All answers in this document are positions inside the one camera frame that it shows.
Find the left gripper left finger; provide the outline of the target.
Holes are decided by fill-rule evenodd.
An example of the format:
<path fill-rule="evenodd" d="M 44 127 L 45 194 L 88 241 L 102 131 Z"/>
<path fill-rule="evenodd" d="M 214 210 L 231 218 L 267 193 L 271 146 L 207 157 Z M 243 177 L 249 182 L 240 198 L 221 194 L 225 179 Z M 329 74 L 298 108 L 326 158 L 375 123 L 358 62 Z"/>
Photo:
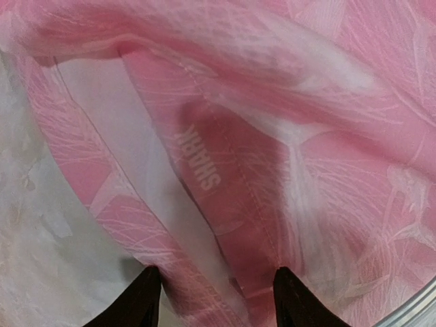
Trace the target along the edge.
<path fill-rule="evenodd" d="M 158 267 L 147 266 L 106 310 L 84 327 L 158 327 L 161 288 Z"/>

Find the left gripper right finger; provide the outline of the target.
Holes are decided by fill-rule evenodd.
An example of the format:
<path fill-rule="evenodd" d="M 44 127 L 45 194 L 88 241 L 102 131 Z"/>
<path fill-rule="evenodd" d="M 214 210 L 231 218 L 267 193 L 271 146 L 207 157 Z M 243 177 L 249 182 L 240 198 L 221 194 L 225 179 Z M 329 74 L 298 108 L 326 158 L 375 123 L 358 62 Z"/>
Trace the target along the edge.
<path fill-rule="evenodd" d="M 288 267 L 276 271 L 273 294 L 278 327 L 350 327 L 327 309 Z"/>

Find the pink printed garment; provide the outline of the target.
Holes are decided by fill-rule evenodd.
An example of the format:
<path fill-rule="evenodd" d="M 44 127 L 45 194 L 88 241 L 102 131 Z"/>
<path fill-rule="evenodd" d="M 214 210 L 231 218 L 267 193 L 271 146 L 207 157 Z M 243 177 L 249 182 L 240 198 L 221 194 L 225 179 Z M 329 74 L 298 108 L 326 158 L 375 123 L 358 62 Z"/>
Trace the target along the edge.
<path fill-rule="evenodd" d="M 82 205 L 181 326 L 277 326 L 288 267 L 350 326 L 435 277 L 434 1 L 2 1 Z"/>

